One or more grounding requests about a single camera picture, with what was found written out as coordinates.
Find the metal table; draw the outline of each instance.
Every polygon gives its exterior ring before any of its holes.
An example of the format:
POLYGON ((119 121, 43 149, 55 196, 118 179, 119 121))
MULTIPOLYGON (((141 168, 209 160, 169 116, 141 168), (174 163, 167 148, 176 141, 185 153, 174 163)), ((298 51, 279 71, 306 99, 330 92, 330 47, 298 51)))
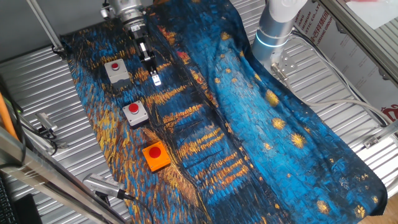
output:
MULTIPOLYGON (((252 42, 257 23, 264 8, 264 0, 232 0, 240 13, 245 31, 252 42)), ((291 40, 286 54, 297 64, 296 72, 288 73, 297 93, 306 100, 328 101, 353 99, 340 78, 330 70, 305 43, 291 40)), ((66 141, 69 149, 59 152, 55 159, 78 179, 89 173, 111 176, 80 99, 66 62, 47 47, 0 64, 0 73, 9 85, 16 101, 25 109, 24 116, 34 126, 34 113, 43 111, 60 129, 57 136, 66 141)), ((398 148, 392 139, 366 149, 363 142, 379 132, 379 123, 361 106, 343 104, 312 108, 332 130, 388 185, 398 176, 398 148)), ((9 177, 14 198, 34 194, 43 223, 92 223, 76 211, 9 177)), ((391 189, 389 196, 398 189, 391 189)), ((125 204, 111 198, 111 205, 126 220, 129 212, 125 204)))

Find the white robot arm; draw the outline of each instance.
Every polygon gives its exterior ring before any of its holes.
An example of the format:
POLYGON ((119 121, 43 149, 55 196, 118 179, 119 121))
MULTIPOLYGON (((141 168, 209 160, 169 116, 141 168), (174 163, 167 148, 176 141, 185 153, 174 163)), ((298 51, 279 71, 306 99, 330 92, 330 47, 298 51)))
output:
POLYGON ((254 56, 268 71, 279 63, 284 44, 293 29, 294 17, 307 0, 269 0, 262 12, 252 46, 254 56))

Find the orange block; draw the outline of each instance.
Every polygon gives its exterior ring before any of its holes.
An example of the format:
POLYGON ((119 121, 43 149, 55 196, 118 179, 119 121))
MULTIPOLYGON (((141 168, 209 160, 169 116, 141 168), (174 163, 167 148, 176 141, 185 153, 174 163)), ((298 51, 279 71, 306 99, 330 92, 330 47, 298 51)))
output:
POLYGON ((152 172, 170 164, 170 157, 161 142, 146 147, 142 150, 142 153, 144 153, 152 172))

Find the button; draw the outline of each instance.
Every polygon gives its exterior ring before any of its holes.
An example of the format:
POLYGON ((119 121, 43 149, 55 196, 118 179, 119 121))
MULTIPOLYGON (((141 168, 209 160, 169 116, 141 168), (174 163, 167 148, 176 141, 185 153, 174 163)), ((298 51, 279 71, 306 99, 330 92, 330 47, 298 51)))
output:
POLYGON ((161 155, 162 151, 158 147, 153 147, 152 149, 149 150, 149 156, 151 158, 158 158, 161 155))
POLYGON ((119 70, 119 64, 113 63, 113 64, 112 64, 112 69, 113 69, 114 71, 119 70))
POLYGON ((136 104, 136 103, 130 104, 130 106, 129 106, 129 111, 130 111, 132 114, 138 113, 138 110, 139 110, 138 104, 136 104))

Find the orange object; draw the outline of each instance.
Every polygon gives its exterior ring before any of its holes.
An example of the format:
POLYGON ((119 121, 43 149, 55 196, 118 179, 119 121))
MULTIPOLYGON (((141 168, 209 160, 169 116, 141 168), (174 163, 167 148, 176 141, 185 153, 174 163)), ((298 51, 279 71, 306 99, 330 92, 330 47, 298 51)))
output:
POLYGON ((14 138, 18 140, 17 133, 15 132, 14 126, 12 125, 10 114, 8 113, 6 103, 4 102, 1 93, 0 93, 0 115, 8 133, 10 133, 14 138))
POLYGON ((146 147, 142 150, 142 153, 144 153, 145 159, 152 172, 170 164, 170 157, 161 142, 146 147))

